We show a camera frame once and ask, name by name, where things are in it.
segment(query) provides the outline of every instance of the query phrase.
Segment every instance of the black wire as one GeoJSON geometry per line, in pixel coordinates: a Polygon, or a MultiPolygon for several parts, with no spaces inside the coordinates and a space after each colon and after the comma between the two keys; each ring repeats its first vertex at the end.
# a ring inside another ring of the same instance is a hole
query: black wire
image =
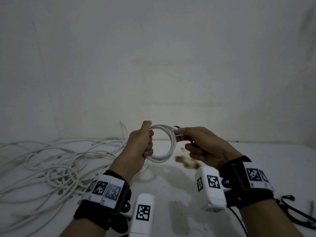
{"type": "Polygon", "coordinates": [[[244,232],[246,234],[247,237],[249,237],[246,228],[244,227],[243,223],[241,222],[241,220],[239,219],[238,215],[235,213],[235,211],[233,211],[233,209],[231,207],[228,207],[228,209],[231,210],[231,212],[236,216],[236,218],[238,219],[239,223],[241,224],[242,228],[244,229],[244,232]]]}

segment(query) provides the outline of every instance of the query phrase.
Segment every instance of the white table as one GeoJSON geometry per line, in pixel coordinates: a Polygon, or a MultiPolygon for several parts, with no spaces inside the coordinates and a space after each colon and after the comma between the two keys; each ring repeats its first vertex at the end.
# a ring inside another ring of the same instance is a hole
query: white table
{"type": "MultiPolygon", "coordinates": [[[[89,145],[91,142],[68,143],[60,146],[82,151],[89,145]]],[[[131,203],[134,203],[136,197],[143,192],[156,196],[152,236],[245,236],[239,222],[229,210],[218,213],[199,210],[195,197],[195,170],[184,168],[182,163],[175,162],[177,155],[188,158],[188,152],[183,149],[184,145],[184,142],[178,143],[173,156],[167,162],[162,164],[150,162],[148,169],[132,180],[131,203]]],[[[232,143],[232,145],[262,167],[276,189],[276,197],[292,194],[296,200],[290,204],[308,213],[310,201],[316,200],[315,150],[303,145],[290,144],[232,143]]],[[[154,141],[156,155],[165,154],[169,148],[170,141],[154,141]]],[[[92,160],[87,168],[101,165],[105,161],[92,160]]],[[[11,178],[17,176],[21,178],[23,174],[23,172],[17,173],[11,178]]],[[[28,193],[31,194],[33,191],[40,189],[39,187],[31,189],[28,193]]],[[[75,195],[69,199],[56,217],[32,236],[58,236],[72,220],[80,198],[75,195]]],[[[16,205],[1,204],[0,218],[6,221],[12,208],[19,209],[16,205]]],[[[37,224],[49,218],[49,215],[51,216],[52,213],[45,214],[21,229],[1,236],[23,236],[25,233],[30,233],[37,224]]],[[[306,237],[316,236],[314,230],[300,226],[298,229],[306,237]]],[[[122,235],[108,231],[106,236],[122,235]]]]}

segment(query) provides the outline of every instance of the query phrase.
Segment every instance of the table surface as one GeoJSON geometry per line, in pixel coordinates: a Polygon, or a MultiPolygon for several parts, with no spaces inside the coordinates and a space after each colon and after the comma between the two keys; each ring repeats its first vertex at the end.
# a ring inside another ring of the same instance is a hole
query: table surface
{"type": "MultiPolygon", "coordinates": [[[[153,141],[153,143],[156,155],[165,154],[170,148],[170,141],[153,141]]],[[[131,182],[131,203],[134,203],[137,196],[141,193],[151,193],[156,197],[152,236],[245,236],[238,220],[230,210],[211,213],[199,209],[195,196],[196,182],[194,179],[195,168],[198,165],[189,158],[189,152],[184,149],[185,143],[177,143],[173,156],[165,163],[156,164],[150,162],[149,167],[142,174],[134,177],[131,182]]],[[[293,144],[231,144],[241,153],[247,155],[253,162],[258,163],[264,170],[275,188],[275,197],[294,195],[296,200],[291,205],[308,213],[310,201],[316,201],[315,150],[303,145],[293,144]]],[[[84,151],[91,146],[91,142],[65,143],[59,146],[75,151],[84,151]]],[[[101,146],[100,149],[110,150],[108,146],[101,146]]],[[[88,172],[107,162],[110,164],[108,160],[104,159],[89,160],[85,171],[88,172]]],[[[105,169],[101,169],[87,177],[85,184],[91,182],[95,175],[99,175],[104,171],[105,169]]],[[[8,183],[23,179],[28,174],[24,170],[14,171],[12,174],[7,175],[6,178],[0,180],[1,189],[8,183]]],[[[32,194],[38,194],[45,188],[47,190],[47,186],[39,184],[38,186],[19,190],[21,191],[20,193],[15,191],[12,193],[12,197],[7,196],[7,198],[18,199],[18,196],[32,196],[32,194]]],[[[53,220],[31,236],[58,236],[72,220],[80,198],[81,196],[74,195],[63,205],[53,220]]],[[[32,208],[32,204],[13,205],[1,203],[1,226],[10,223],[14,218],[10,213],[21,210],[21,208],[32,208]]],[[[39,225],[47,222],[57,211],[58,209],[43,214],[31,223],[0,236],[25,236],[34,231],[39,225]]],[[[301,226],[297,227],[306,237],[316,235],[314,230],[301,226]]],[[[114,231],[108,231],[106,236],[122,235],[114,231]]]]}

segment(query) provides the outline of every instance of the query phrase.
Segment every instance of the qr code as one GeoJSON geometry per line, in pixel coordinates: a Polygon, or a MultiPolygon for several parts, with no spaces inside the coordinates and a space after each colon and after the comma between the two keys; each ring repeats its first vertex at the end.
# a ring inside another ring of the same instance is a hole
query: qr code
{"type": "Polygon", "coordinates": [[[90,192],[96,182],[97,182],[96,180],[92,181],[92,182],[90,183],[88,189],[86,190],[86,192],[90,192]]]}
{"type": "Polygon", "coordinates": [[[202,177],[197,180],[197,190],[200,192],[203,189],[202,177]]]}
{"type": "Polygon", "coordinates": [[[139,204],[136,214],[137,220],[149,221],[150,205],[139,204]]]}
{"type": "Polygon", "coordinates": [[[259,170],[259,172],[260,172],[260,175],[261,175],[262,179],[263,179],[264,181],[266,181],[266,182],[269,182],[269,181],[268,181],[268,178],[265,176],[265,174],[263,173],[263,171],[262,171],[262,170],[259,170]]]}
{"type": "Polygon", "coordinates": [[[209,182],[209,187],[218,188],[218,189],[221,188],[217,176],[208,175],[207,181],[209,182]]]}
{"type": "Polygon", "coordinates": [[[121,187],[114,185],[114,184],[109,184],[109,187],[105,193],[106,198],[111,199],[111,200],[117,200],[120,194],[121,187]]]}
{"type": "Polygon", "coordinates": [[[247,168],[247,174],[250,181],[262,181],[258,169],[247,168]]]}
{"type": "Polygon", "coordinates": [[[103,195],[107,185],[108,182],[98,181],[92,193],[96,195],[103,195]]]}

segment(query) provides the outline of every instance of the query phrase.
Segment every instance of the wrist-mounted device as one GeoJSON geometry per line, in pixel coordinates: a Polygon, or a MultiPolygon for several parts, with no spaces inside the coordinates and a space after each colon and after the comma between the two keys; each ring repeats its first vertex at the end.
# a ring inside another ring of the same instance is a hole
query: wrist-mounted device
{"type": "Polygon", "coordinates": [[[120,175],[107,170],[93,180],[82,197],[74,219],[86,218],[105,230],[128,231],[128,218],[121,215],[130,210],[132,191],[120,175]]]}
{"type": "Polygon", "coordinates": [[[217,212],[226,207],[244,206],[273,199],[273,187],[256,163],[242,156],[219,170],[201,167],[195,174],[201,208],[217,212]]]}

